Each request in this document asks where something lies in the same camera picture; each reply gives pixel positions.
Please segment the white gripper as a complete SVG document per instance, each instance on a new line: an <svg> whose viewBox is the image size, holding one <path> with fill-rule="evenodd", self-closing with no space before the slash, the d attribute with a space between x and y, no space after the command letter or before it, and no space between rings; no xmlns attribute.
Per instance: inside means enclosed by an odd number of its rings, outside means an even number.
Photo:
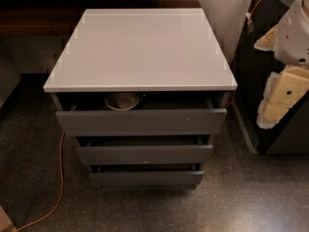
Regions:
<svg viewBox="0 0 309 232"><path fill-rule="evenodd" d="M257 125L269 130L309 91L309 0L295 0L254 48L274 50L275 58L287 65L270 74L258 108Z"/></svg>

